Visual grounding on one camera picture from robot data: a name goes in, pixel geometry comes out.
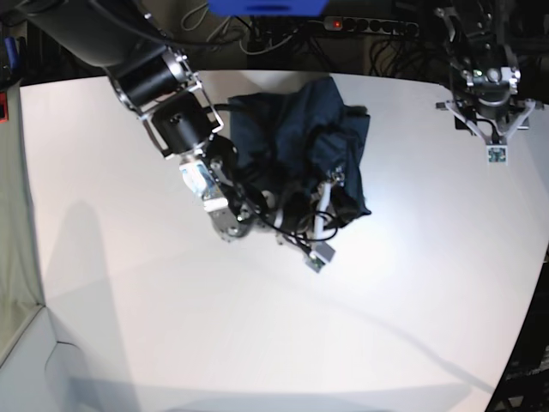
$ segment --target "black cable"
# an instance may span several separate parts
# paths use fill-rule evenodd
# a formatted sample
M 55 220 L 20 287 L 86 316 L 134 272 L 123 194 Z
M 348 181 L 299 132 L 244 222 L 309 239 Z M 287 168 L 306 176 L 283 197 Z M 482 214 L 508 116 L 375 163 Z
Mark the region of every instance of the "black cable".
M 250 33 L 254 33 L 254 29 L 244 19 L 241 19 L 237 15 L 235 15 L 234 18 L 237 19 L 238 21 L 240 21 L 242 24 L 244 24 L 248 28 Z
M 144 29 L 139 28 L 137 25 L 134 25 L 133 22 L 126 21 L 125 19 L 122 19 L 115 15 L 112 11 L 110 11 L 108 8 L 106 8 L 103 4 L 99 2 L 99 0 L 89 0 L 89 4 L 92 6 L 92 8 L 97 11 L 100 15 L 105 17 L 110 22 L 116 24 L 117 26 L 123 28 L 124 30 L 133 33 L 143 39 L 147 39 L 149 41 L 152 41 L 153 43 L 158 43 L 162 45 L 169 45 L 170 47 L 175 48 L 185 48 L 185 47 L 213 47 L 213 46 L 224 46 L 224 45 L 231 45 L 232 43 L 236 41 L 240 41 L 244 37 L 244 33 L 241 33 L 240 36 L 238 36 L 235 39 L 230 39 L 226 41 L 220 41 L 220 42 L 193 42 L 193 41 L 187 41 L 187 40 L 179 40 L 174 39 L 167 36 L 162 36 L 160 33 L 153 33 L 148 32 Z
M 377 60 L 380 58 L 380 56 L 382 55 L 382 53 L 387 50 L 387 48 L 389 47 L 390 45 L 390 42 L 391 42 L 391 39 L 381 39 L 381 40 L 376 40 L 372 43 L 371 47 L 370 47 L 370 72 L 369 72 L 369 76 L 380 76 L 381 73 L 379 71 L 377 71 Z M 376 52 L 376 54 L 373 54 L 374 50 L 379 46 L 379 45 L 382 45 L 380 47 L 380 49 Z
M 493 144 L 499 144 L 499 135 L 496 131 L 496 127 L 490 120 L 486 120 L 485 118 L 477 118 L 477 123 L 488 123 L 490 127 L 492 128 L 492 143 Z
M 391 77 L 396 78 L 397 74 L 400 74 L 399 72 L 399 64 L 402 60 L 407 59 L 414 51 L 410 51 L 407 46 L 409 45 L 409 42 L 402 42 L 401 48 L 399 49 L 398 56 L 395 58 L 395 64 L 392 67 L 391 71 Z
M 315 58 L 317 58 L 320 65 L 323 67 L 324 70 L 330 72 L 331 67 L 329 63 L 326 61 L 322 53 L 315 47 L 315 45 L 312 43 L 311 39 L 307 39 L 307 45 L 309 46 L 309 50 Z
M 396 69 L 397 62 L 402 58 L 405 42 L 402 41 L 399 44 L 398 48 L 395 48 L 393 43 L 394 41 L 391 41 L 389 45 L 393 49 L 394 54 L 391 55 L 390 53 L 387 53 L 388 56 L 379 64 L 379 69 L 382 76 L 395 77 L 395 69 Z
M 314 212 L 310 212 L 309 214 L 302 217 L 298 222 L 298 226 L 300 226 L 301 222 L 303 222 L 305 219 L 309 219 L 310 217 L 314 217 L 314 216 L 321 216 L 324 219 L 324 221 L 327 221 L 327 219 L 326 219 L 327 217 L 330 218 L 332 221 L 335 221 L 335 216 L 334 215 L 332 215 L 328 212 L 322 212 L 321 210 L 315 210 Z M 330 234 L 330 236 L 328 236 L 326 238 L 323 238 L 323 239 L 316 239 L 315 241 L 326 241 L 326 240 L 333 239 L 337 235 L 337 233 L 340 229 L 339 229 L 339 227 L 334 227 L 334 229 L 330 229 L 330 230 L 334 230 L 334 232 L 332 234 Z
M 301 233 L 298 233 L 298 230 L 307 219 L 310 219 L 311 217 L 314 217 L 314 216 L 321 216 L 324 219 L 324 221 L 328 220 L 327 217 L 329 217 L 332 221 L 335 221 L 335 216 L 333 216 L 332 214 L 330 214 L 328 212 L 322 212 L 321 210 L 314 210 L 314 211 L 308 213 L 307 215 L 303 216 L 301 219 L 298 220 L 298 223 L 296 224 L 295 233 L 305 234 L 306 230 L 304 232 L 301 232 Z
M 334 61 L 328 57 L 324 49 L 320 46 L 318 43 L 317 38 L 311 36 L 311 42 L 315 45 L 316 49 L 319 51 L 320 56 L 322 59 L 326 62 L 326 64 L 330 67 L 330 71 L 338 72 L 337 66 L 334 64 Z
M 286 236 L 286 235 L 283 235 L 283 237 L 287 242 L 289 242 L 292 245 L 297 246 L 299 249 L 301 249 L 301 251 L 305 255 L 308 255 L 309 253 L 311 253 L 311 248 L 308 245 L 306 245 L 305 243 L 300 242 L 296 239 L 290 238 L 289 236 Z
M 280 233 L 280 234 L 283 234 L 285 236 L 288 236 L 292 239 L 296 239 L 297 241 L 303 241 L 303 242 L 326 242 L 328 240 L 331 240 L 333 239 L 336 235 L 337 235 L 337 232 L 339 231 L 339 228 L 336 227 L 335 230 L 334 230 L 334 233 L 332 233 L 330 236 L 326 237 L 326 238 L 323 238 L 323 239 L 307 239 L 307 238 L 303 238 L 301 236 L 298 236 L 297 234 L 295 233 L 290 233 L 290 232 L 287 232 L 286 230 L 283 230 L 283 229 L 280 229 L 279 227 L 276 227 L 274 224 L 272 224 L 270 221 L 267 220 L 267 218 L 262 215 L 261 213 L 257 212 L 252 205 L 248 204 L 248 208 L 251 209 L 252 213 L 254 215 L 256 215 L 259 220 L 266 226 L 270 227 L 271 229 L 274 229 L 276 232 Z
M 417 78 L 419 77 L 419 73 L 421 71 L 421 68 L 423 67 L 423 64 L 425 63 L 425 61 L 429 61 L 430 58 L 432 58 L 432 55 L 424 54 L 421 50 L 413 51 L 407 56 L 407 58 L 402 59 L 402 61 L 396 65 L 395 75 L 403 74 L 403 70 L 409 67 L 413 67 L 416 69 L 414 78 Z

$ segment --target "white table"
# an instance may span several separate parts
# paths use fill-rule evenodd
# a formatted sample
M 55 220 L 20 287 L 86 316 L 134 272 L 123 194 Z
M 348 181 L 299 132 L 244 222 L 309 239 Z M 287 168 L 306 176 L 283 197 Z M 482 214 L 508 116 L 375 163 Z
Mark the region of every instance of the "white table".
M 222 102 L 312 76 L 202 78 Z M 46 302 L 105 409 L 484 410 L 549 240 L 549 116 L 489 166 L 443 88 L 334 78 L 372 116 L 373 214 L 319 276 L 272 234 L 221 241 L 105 78 L 22 89 Z

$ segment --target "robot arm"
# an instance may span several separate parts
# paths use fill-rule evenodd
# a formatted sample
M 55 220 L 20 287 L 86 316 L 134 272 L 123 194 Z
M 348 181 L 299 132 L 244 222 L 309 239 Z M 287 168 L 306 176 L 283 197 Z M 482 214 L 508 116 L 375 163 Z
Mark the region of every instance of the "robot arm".
M 81 60 L 105 70 L 116 95 L 142 122 L 154 146 L 166 158 L 180 157 L 184 182 L 202 200 L 223 239 L 245 236 L 256 221 L 284 234 L 268 199 L 239 178 L 237 150 L 218 135 L 223 122 L 188 65 L 187 45 L 165 36 L 136 1 L 29 0 L 16 8 Z M 441 46 L 450 61 L 454 99 L 437 107 L 452 111 L 465 128 L 483 138 L 491 161 L 505 161 L 502 149 L 535 108 L 531 100 L 516 99 L 521 72 L 507 38 L 509 0 L 424 3 L 429 16 L 424 29 L 437 24 L 442 28 L 443 34 L 436 35 L 445 39 Z M 491 135 L 478 121 L 492 125 Z M 329 203 L 329 190 L 322 187 L 317 195 L 324 198 L 328 193 L 328 200 L 318 203 L 314 216 L 324 213 Z M 307 207 L 316 206 L 308 202 Z M 319 223 L 323 219 L 313 219 L 303 230 L 322 232 Z M 334 254 L 316 237 L 316 244 L 295 234 L 291 239 L 315 270 Z
M 180 156 L 184 182 L 221 236 L 246 232 L 249 219 L 237 219 L 249 201 L 235 181 L 236 150 L 217 135 L 223 122 L 182 45 L 163 37 L 151 15 L 130 0 L 34 0 L 18 10 L 78 58 L 105 70 L 154 146 L 165 158 Z

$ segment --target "dark fabric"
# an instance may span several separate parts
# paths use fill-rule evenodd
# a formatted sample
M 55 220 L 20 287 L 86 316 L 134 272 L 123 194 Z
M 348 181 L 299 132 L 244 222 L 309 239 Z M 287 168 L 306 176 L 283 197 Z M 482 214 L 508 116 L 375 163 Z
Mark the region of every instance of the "dark fabric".
M 256 188 L 280 196 L 288 186 L 300 186 L 311 193 L 341 170 L 344 198 L 356 203 L 356 217 L 370 214 L 359 170 L 370 116 L 364 107 L 345 106 L 331 77 L 294 94 L 237 96 L 229 104 L 243 109 L 231 113 L 231 140 L 239 167 L 261 170 L 252 182 Z

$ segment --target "cable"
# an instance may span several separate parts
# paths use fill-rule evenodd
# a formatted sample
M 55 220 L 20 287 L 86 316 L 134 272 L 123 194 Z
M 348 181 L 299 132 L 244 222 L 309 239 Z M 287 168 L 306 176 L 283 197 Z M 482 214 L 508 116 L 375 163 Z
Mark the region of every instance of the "cable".
M 171 37 L 163 36 L 160 33 L 148 32 L 145 29 L 138 27 L 136 24 L 134 24 L 134 22 L 129 22 L 123 18 L 120 18 L 119 16 L 112 13 L 112 11 L 106 8 L 103 4 L 101 4 L 99 0 L 89 0 L 89 4 L 92 6 L 92 8 L 95 11 L 97 11 L 100 15 L 105 17 L 108 21 L 116 24 L 117 26 L 121 27 L 127 32 L 133 33 L 143 39 L 152 41 L 153 43 L 169 45 L 170 47 L 185 48 L 185 47 L 224 46 L 224 45 L 231 45 L 232 43 L 235 43 L 236 41 L 239 41 L 244 37 L 244 34 L 242 33 L 240 36 L 238 36 L 235 39 L 220 41 L 216 43 L 193 42 L 193 41 L 187 41 L 187 40 L 174 39 Z
M 195 13 L 198 13 L 200 10 L 204 10 L 201 14 L 201 16 L 198 18 L 198 21 L 193 26 L 186 26 L 185 22 L 188 21 Z M 209 6 L 208 2 L 201 4 L 198 7 L 195 7 L 193 10 L 189 11 L 187 14 L 185 14 L 181 18 L 181 22 L 179 25 L 185 32 L 192 32 L 193 30 L 198 29 L 198 27 L 204 22 L 204 19 L 206 18 L 206 15 L 209 12 Z
M 369 50 L 370 72 L 368 73 L 368 76 L 374 76 L 374 75 L 375 76 L 380 76 L 381 75 L 379 73 L 379 71 L 377 71 L 377 60 L 379 59 L 379 57 L 381 56 L 383 51 L 385 51 L 387 49 L 387 47 L 389 47 L 390 42 L 391 42 L 391 39 L 380 39 L 380 40 L 376 40 L 372 43 L 372 45 L 370 47 L 370 50 Z M 376 54 L 374 54 L 374 50 L 379 45 L 382 45 L 381 48 L 379 49 L 379 51 L 376 52 Z
M 317 39 L 315 37 L 311 37 L 311 42 L 316 47 L 316 49 L 319 52 L 319 57 L 322 58 L 326 64 L 329 66 L 329 70 L 332 72 L 338 72 L 340 71 L 337 66 L 334 64 L 334 62 L 328 57 L 324 49 L 320 46 Z
M 260 220 L 265 226 L 268 226 L 268 227 L 270 227 L 271 229 L 274 229 L 276 232 L 278 232 L 278 233 L 280 233 L 280 234 L 283 234 L 283 235 L 285 235 L 285 236 L 287 236 L 287 237 L 289 237 L 289 238 L 296 239 L 297 241 L 309 242 L 309 243 L 313 243 L 313 242 L 326 242 L 326 241 L 328 241 L 328 240 L 333 239 L 333 238 L 337 235 L 337 233 L 338 233 L 338 231 L 339 231 L 339 228 L 336 227 L 335 230 L 334 230 L 334 232 L 333 232 L 330 236 L 328 236 L 328 237 L 326 237 L 326 238 L 322 238 L 322 239 L 307 239 L 306 237 L 304 238 L 304 237 L 298 236 L 296 233 L 290 233 L 290 232 L 287 232 L 286 230 L 283 230 L 283 229 L 280 229 L 279 227 L 276 227 L 274 224 L 272 224 L 270 221 L 268 221 L 267 218 L 266 218 L 264 215 L 262 215 L 261 213 L 257 212 L 257 211 L 254 209 L 254 207 L 253 207 L 252 205 L 248 204 L 248 203 L 247 203 L 247 199 L 244 200 L 244 201 L 245 201 L 246 204 L 248 205 L 248 209 L 250 209 L 250 210 L 252 211 L 252 213 L 253 213 L 254 215 L 256 215 L 256 216 L 259 218 L 259 220 Z M 321 212 L 315 210 L 315 212 L 311 212 L 310 215 L 314 215 L 314 214 L 316 214 L 316 213 L 321 213 Z M 322 212 L 322 213 L 325 214 L 326 216 L 332 218 L 332 219 L 335 219 L 335 217 L 334 217 L 333 215 L 331 215 L 330 213 L 327 213 L 327 212 Z M 310 216 L 309 216 L 309 215 L 304 216 L 300 221 L 302 221 L 303 219 L 308 218 L 308 217 L 310 217 Z
M 323 67 L 323 69 L 327 72 L 332 71 L 329 62 L 325 58 L 325 56 L 322 55 L 322 53 L 315 47 L 311 39 L 307 39 L 307 45 L 309 46 L 309 50 L 311 51 L 311 54 L 317 58 L 320 65 Z
M 262 54 L 266 54 L 266 53 L 270 53 L 272 52 L 273 50 L 276 50 L 278 49 L 279 47 L 282 47 L 283 45 L 285 45 L 288 41 L 290 41 L 291 39 L 293 39 L 293 35 L 295 33 L 298 32 L 298 29 L 294 30 L 292 34 L 290 34 L 288 37 L 286 37 L 285 39 L 281 40 L 280 42 L 278 42 L 276 45 L 272 45 L 268 48 L 266 48 L 265 50 L 261 50 L 261 51 L 247 51 L 245 48 L 244 48 L 244 45 L 242 44 L 242 40 L 239 41 L 239 45 L 240 45 L 240 50 L 242 51 L 242 53 L 244 53 L 245 55 L 247 56 L 260 56 Z
M 244 24 L 248 28 L 248 30 L 250 30 L 250 32 L 253 32 L 253 28 L 251 28 L 251 26 L 244 19 L 241 19 L 237 15 L 235 15 L 234 18 Z

